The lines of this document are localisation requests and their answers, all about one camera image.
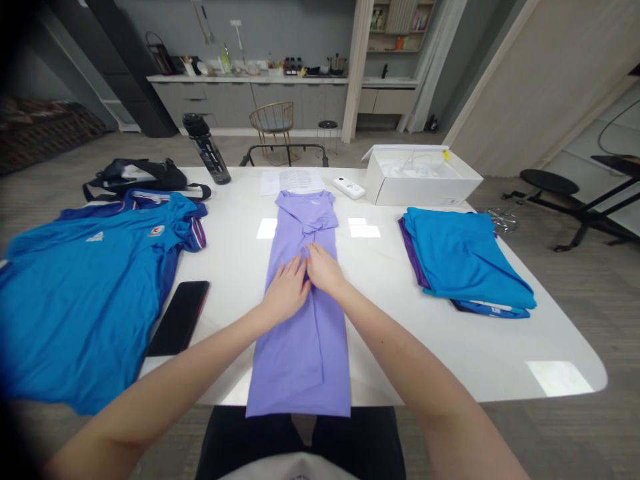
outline white table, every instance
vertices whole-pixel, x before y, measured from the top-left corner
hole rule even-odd
[[[175,290],[183,281],[211,282],[191,344],[240,318],[263,297],[271,240],[257,235],[262,220],[275,219],[278,211],[275,196],[259,196],[261,174],[270,168],[230,167],[232,181],[222,186],[215,185],[204,168],[183,169],[189,182],[205,183],[213,190],[206,202],[209,214],[202,220],[207,246],[181,254],[173,284]],[[406,208],[375,206],[365,198],[353,201],[331,184],[345,176],[365,186],[364,169],[319,170],[336,197],[336,247],[346,278],[434,352],[478,402],[575,395],[606,386],[607,374],[596,353],[502,239],[498,243],[507,260],[535,292],[538,307],[530,319],[461,313],[448,300],[424,294],[397,223]],[[473,209],[464,204],[442,210]],[[352,237],[349,219],[377,226],[380,236]],[[352,405],[402,405],[348,320],[347,340]],[[147,359],[141,375],[166,360]],[[252,362],[253,346],[200,403],[246,405]]]

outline pot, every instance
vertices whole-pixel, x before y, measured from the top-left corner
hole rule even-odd
[[[327,57],[329,60],[329,73],[332,75],[341,75],[345,70],[345,66],[347,64],[346,58],[340,58],[338,53],[335,54],[334,58]]]

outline black desk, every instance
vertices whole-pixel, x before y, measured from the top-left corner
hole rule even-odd
[[[617,195],[618,193],[628,189],[630,186],[638,183],[640,181],[640,165],[638,163],[626,160],[624,157],[618,157],[615,155],[593,155],[591,158],[608,168],[614,169],[620,173],[623,173],[624,175],[629,176],[630,179],[624,182],[622,185],[606,192],[604,195],[601,195],[595,200],[586,203],[576,209],[566,208],[562,205],[542,200],[539,195],[528,199],[528,201],[537,203],[538,205],[542,205],[544,207],[566,213],[567,215],[571,215],[580,222],[580,228],[573,236],[570,244],[556,245],[553,249],[556,252],[564,252],[576,248],[578,245],[580,245],[590,228],[600,230],[617,238],[616,240],[608,242],[608,245],[620,245],[622,243],[630,241],[640,241],[640,237],[638,237],[638,235],[630,232],[626,228],[618,225],[616,222],[608,218],[610,214],[640,200],[640,193],[636,193],[635,195],[632,195],[626,200],[622,200],[621,202],[616,203],[614,206],[602,212],[593,210],[596,205],[599,205],[605,200],[610,199],[614,195]],[[524,196],[524,193],[514,191],[508,195],[504,194],[503,199],[508,199],[511,197],[523,198]]]

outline stack of folded shirts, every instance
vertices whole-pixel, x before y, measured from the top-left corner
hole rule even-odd
[[[418,285],[461,311],[528,318],[533,290],[498,247],[488,215],[408,208],[398,221]]]

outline cable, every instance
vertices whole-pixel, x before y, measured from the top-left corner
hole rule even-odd
[[[600,142],[600,140],[602,139],[602,134],[605,132],[606,129],[609,128],[609,126],[615,122],[618,117],[620,115],[622,115],[624,112],[626,112],[627,110],[629,110],[632,106],[636,105],[637,103],[640,103],[640,99],[636,100],[635,102],[633,102],[632,104],[630,104],[630,106],[628,106],[627,108],[625,108],[624,110],[622,110],[622,112],[618,113],[614,118],[612,118],[612,120],[610,120],[610,122],[608,124],[605,125],[605,127],[602,129],[602,132],[600,132],[600,135],[598,135],[598,147],[600,147],[600,149],[610,155],[616,155],[617,157],[620,157],[622,155],[624,155],[624,153],[614,153],[614,152],[610,152],[609,150],[607,150],[606,148],[604,148],[602,146],[602,142]]]

